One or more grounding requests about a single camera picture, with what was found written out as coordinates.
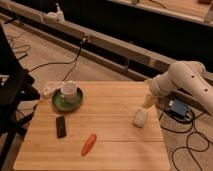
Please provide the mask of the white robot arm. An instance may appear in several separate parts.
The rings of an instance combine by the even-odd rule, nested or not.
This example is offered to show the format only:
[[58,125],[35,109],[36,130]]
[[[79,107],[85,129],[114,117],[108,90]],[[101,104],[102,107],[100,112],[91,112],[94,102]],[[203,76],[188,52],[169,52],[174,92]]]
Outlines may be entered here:
[[166,72],[146,81],[149,91],[142,107],[148,109],[158,97],[164,97],[177,89],[184,89],[213,115],[213,86],[203,78],[204,72],[205,66],[198,61],[172,63]]

